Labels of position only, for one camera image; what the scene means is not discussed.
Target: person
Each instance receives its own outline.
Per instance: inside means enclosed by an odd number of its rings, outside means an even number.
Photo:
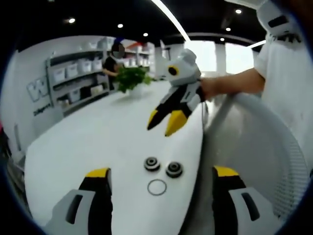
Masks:
[[[313,168],[313,63],[309,50],[296,23],[282,16],[271,1],[257,10],[257,16],[268,34],[254,68],[202,79],[204,96],[210,100],[219,94],[263,92],[262,101],[297,139],[310,172]]]
[[[109,57],[106,58],[103,63],[103,73],[106,74],[109,78],[109,89],[110,91],[114,90],[114,80],[118,75],[118,70],[121,67],[120,59],[123,58],[125,54],[125,48],[119,40],[115,40]]]

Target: light strip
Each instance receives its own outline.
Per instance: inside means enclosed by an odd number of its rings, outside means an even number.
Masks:
[[[263,41],[260,41],[260,42],[258,42],[258,43],[255,43],[255,44],[249,45],[249,46],[247,46],[247,48],[254,48],[254,47],[258,47],[258,46],[260,46],[260,45],[265,44],[265,42],[266,42],[266,40],[263,40]]]
[[[186,31],[182,28],[176,17],[173,15],[173,13],[167,8],[167,6],[162,3],[161,0],[151,0],[166,16],[167,18],[174,24],[174,26],[177,28],[177,30],[181,33],[182,37],[185,39],[185,41],[190,41],[190,38],[188,37]]]

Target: black knob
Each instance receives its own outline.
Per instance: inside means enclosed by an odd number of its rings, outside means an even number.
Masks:
[[[160,162],[155,157],[148,157],[144,162],[147,171],[157,171],[160,169]]]
[[[182,165],[178,162],[171,162],[166,168],[166,174],[171,178],[178,178],[182,174]]]

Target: ceiling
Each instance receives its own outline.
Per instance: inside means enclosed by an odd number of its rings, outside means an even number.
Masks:
[[[223,0],[162,0],[194,40],[215,40],[250,45],[262,41],[265,31],[255,10]],[[183,38],[169,19],[150,0],[29,0],[20,5],[15,30],[20,34],[17,47],[23,50],[34,44],[74,35],[120,36],[136,41],[166,45],[182,43]],[[235,13],[242,9],[242,14]],[[73,17],[75,23],[65,20]]]

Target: window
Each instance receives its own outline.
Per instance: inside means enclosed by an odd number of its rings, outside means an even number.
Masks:
[[[200,71],[216,71],[215,43],[210,41],[189,41],[184,47],[197,56],[196,63]]]
[[[226,72],[235,74],[253,68],[252,49],[241,45],[226,43]]]

